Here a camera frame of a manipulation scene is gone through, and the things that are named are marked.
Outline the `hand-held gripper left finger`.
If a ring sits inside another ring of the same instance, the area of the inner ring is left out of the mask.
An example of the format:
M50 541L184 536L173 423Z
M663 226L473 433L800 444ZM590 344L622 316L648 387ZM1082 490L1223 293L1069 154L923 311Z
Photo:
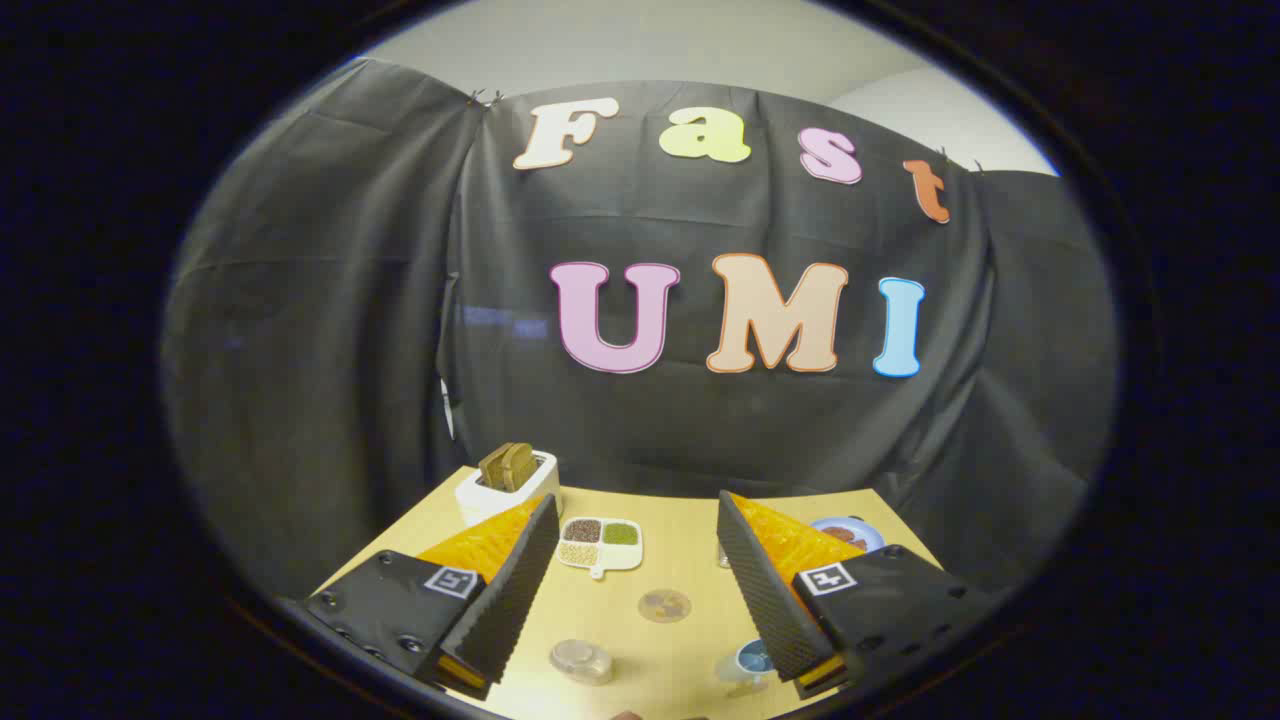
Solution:
M397 671L485 700L515 652L559 532L554 497L531 498L416 556L379 550L303 607Z

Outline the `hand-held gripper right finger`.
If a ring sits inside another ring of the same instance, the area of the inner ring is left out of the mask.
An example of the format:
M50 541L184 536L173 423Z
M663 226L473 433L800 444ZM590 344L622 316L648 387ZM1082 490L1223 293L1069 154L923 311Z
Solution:
M782 682L860 700L941 653L991 611L978 587L901 544L865 551L719 495L719 546Z

